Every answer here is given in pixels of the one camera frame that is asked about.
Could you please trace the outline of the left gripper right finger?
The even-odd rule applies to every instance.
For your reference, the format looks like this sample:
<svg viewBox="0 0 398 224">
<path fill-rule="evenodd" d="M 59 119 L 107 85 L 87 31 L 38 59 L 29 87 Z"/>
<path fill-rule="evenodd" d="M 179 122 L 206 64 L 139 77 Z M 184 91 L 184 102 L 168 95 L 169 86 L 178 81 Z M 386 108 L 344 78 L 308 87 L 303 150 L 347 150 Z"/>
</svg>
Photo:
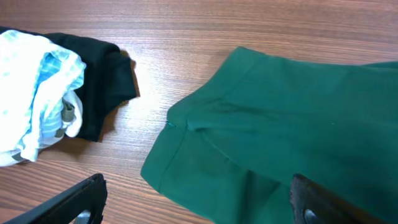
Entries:
<svg viewBox="0 0 398 224">
<path fill-rule="evenodd" d="M 383 224 L 301 174 L 293 176 L 290 204 L 295 224 Z"/>
</svg>

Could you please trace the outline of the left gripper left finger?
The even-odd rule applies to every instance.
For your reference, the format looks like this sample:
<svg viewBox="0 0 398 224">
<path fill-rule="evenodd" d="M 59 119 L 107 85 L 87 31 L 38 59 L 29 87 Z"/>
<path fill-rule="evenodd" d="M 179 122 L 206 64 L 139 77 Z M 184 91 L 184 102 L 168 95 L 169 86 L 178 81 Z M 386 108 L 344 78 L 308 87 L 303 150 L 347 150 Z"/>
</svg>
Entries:
<svg viewBox="0 0 398 224">
<path fill-rule="evenodd" d="M 4 224 L 101 224 L 107 196 L 103 174 L 94 174 Z"/>
</svg>

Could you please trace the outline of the green shirt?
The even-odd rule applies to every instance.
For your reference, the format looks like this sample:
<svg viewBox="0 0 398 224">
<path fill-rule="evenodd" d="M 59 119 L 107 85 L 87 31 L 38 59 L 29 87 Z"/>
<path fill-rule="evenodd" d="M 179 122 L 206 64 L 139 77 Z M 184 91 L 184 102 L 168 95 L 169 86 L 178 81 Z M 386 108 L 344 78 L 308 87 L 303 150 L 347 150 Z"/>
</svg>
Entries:
<svg viewBox="0 0 398 224">
<path fill-rule="evenodd" d="M 215 223 L 292 223 L 302 174 L 397 222 L 397 63 L 310 63 L 236 48 L 173 105 L 141 170 Z"/>
</svg>

